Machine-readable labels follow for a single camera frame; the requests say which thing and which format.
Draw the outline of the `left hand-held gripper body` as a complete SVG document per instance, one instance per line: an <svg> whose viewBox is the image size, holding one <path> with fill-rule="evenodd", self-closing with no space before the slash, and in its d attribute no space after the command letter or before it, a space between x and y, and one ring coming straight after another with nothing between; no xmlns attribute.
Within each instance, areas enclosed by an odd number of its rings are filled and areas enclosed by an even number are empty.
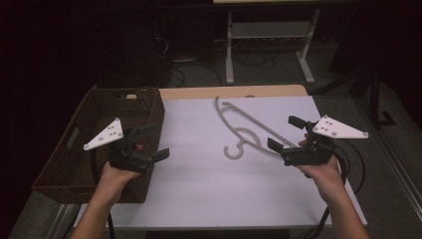
<svg viewBox="0 0 422 239"><path fill-rule="evenodd" d="M135 135L135 128L123 128L120 118L115 118L100 133L85 143L85 151L108 145L109 163L112 167L143 173L148 168L147 155L138 149L138 141L144 135Z"/></svg>

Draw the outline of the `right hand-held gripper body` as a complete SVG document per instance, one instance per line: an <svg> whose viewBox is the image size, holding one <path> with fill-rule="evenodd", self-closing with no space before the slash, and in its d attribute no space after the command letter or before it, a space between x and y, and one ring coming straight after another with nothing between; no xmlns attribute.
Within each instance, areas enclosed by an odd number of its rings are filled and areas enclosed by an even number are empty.
<svg viewBox="0 0 422 239"><path fill-rule="evenodd" d="M329 116L317 122L307 121L304 128L308 138L305 146L283 148L281 154L286 166L326 164L335 150L335 139L363 139L369 133L361 131Z"/></svg>

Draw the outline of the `grey plastic clothes hanger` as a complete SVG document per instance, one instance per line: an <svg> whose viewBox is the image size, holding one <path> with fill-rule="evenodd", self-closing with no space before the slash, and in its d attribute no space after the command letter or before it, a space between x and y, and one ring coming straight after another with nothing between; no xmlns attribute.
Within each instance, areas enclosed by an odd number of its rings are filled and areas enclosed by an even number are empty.
<svg viewBox="0 0 422 239"><path fill-rule="evenodd" d="M238 138L237 151L232 150L228 145L223 149L224 155L231 160L240 159L245 153L246 145L265 154L277 155L276 152L268 149L267 137L274 137L281 146L286 148L297 146L233 103L221 101L219 97L216 97L214 108L222 123Z"/></svg>

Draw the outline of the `brown wicker basket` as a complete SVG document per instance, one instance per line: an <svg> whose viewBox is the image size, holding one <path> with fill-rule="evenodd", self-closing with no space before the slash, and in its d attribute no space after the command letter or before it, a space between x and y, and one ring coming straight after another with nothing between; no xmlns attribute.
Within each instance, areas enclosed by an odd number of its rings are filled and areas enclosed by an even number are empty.
<svg viewBox="0 0 422 239"><path fill-rule="evenodd" d="M160 92L155 88L88 92L32 189L62 204L89 202L96 190L92 161L102 168L110 147L87 151L84 145L119 119L124 128L155 126L155 131L138 139L143 152L152 154L158 151L164 114Z"/></svg>

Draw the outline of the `person's left hand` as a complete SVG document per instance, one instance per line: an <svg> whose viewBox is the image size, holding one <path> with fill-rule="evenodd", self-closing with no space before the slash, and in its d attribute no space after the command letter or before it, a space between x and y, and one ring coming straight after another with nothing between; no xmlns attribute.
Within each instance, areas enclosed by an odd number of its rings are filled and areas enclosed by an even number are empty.
<svg viewBox="0 0 422 239"><path fill-rule="evenodd" d="M124 187L138 176L138 172L112 167L107 161L102 169L98 190L101 195L119 197Z"/></svg>

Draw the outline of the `person's right hand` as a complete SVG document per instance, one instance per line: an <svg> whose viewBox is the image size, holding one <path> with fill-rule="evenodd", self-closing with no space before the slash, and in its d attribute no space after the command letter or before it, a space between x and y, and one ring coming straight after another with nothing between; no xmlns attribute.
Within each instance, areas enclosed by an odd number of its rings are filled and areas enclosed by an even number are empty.
<svg viewBox="0 0 422 239"><path fill-rule="evenodd" d="M326 164L299 165L298 169L314 181L319 195L326 203L339 201L346 194L335 156Z"/></svg>

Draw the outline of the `white table mat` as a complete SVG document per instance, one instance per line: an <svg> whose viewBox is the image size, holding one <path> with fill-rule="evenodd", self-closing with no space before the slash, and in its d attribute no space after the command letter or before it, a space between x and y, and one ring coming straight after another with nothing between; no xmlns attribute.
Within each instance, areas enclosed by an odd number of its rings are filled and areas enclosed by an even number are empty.
<svg viewBox="0 0 422 239"><path fill-rule="evenodd" d="M238 98L230 101L293 143L304 137L289 116L319 120L311 97ZM167 159L156 163L146 199L117 204L116 228L293 228L318 225L325 210L315 184L278 155L245 146L220 120L214 99L167 100L160 145Z"/></svg>

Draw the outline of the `black floor stand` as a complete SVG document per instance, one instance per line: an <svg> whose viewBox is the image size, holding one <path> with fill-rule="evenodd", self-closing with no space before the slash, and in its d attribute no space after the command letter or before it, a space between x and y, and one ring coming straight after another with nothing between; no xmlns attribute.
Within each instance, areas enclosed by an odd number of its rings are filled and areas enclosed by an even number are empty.
<svg viewBox="0 0 422 239"><path fill-rule="evenodd" d="M375 67L362 66L340 77L339 79L311 91L311 95L324 95L340 85L354 80L349 93L353 98L362 98L366 92L369 92L369 119L376 128L382 128L385 125L396 125L396 122L389 114L379 109L380 103L380 80Z"/></svg>

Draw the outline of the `white metal stand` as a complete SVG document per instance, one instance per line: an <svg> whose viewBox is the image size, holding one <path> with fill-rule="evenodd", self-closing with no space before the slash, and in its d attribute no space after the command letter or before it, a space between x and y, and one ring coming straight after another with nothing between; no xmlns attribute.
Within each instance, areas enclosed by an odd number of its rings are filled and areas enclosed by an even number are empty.
<svg viewBox="0 0 422 239"><path fill-rule="evenodd" d="M312 17L307 21L234 22L233 13L229 12L225 57L226 83L228 85L235 83L232 59L233 40L300 38L304 39L305 43L300 51L296 51L296 57L306 82L313 84L316 80L307 62L307 54L317 27L319 13L320 9L315 9Z"/></svg>

